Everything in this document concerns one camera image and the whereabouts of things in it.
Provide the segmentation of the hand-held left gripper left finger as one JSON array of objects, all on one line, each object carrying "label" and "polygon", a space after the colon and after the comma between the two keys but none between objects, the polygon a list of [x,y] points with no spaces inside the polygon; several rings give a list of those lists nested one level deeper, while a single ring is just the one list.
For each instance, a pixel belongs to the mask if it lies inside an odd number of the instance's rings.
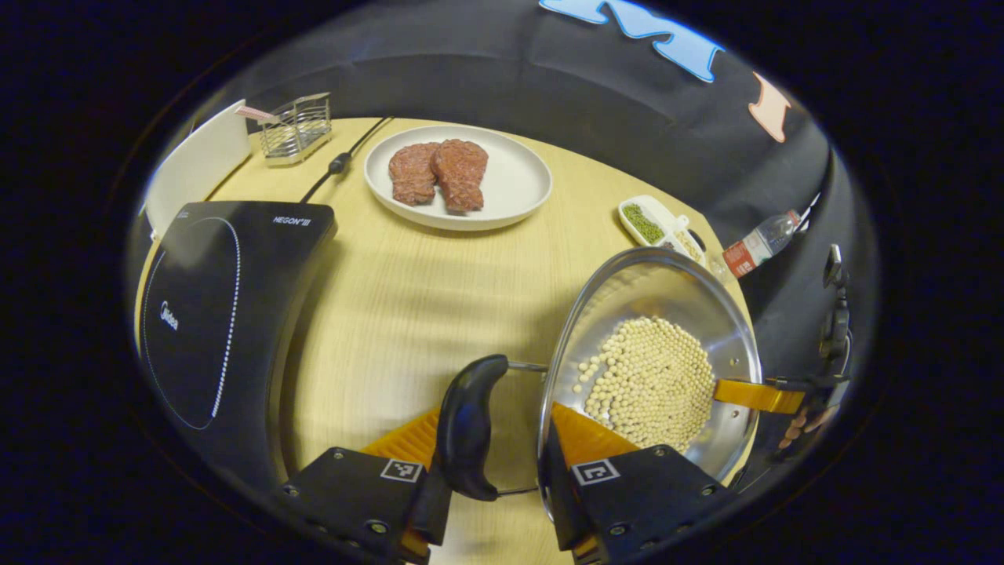
[{"label": "hand-held left gripper left finger", "polygon": [[361,450],[333,447],[274,491],[284,517],[354,562],[427,562],[444,540],[452,491],[431,410]]}]

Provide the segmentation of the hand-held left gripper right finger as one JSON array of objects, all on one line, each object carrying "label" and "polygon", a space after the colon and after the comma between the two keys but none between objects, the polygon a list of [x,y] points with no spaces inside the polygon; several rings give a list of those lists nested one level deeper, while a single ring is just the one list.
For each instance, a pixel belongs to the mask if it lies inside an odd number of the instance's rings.
[{"label": "hand-held left gripper right finger", "polygon": [[550,407],[543,469],[558,546],[577,564],[653,564],[726,508],[726,488],[674,448],[636,447],[560,403]]}]

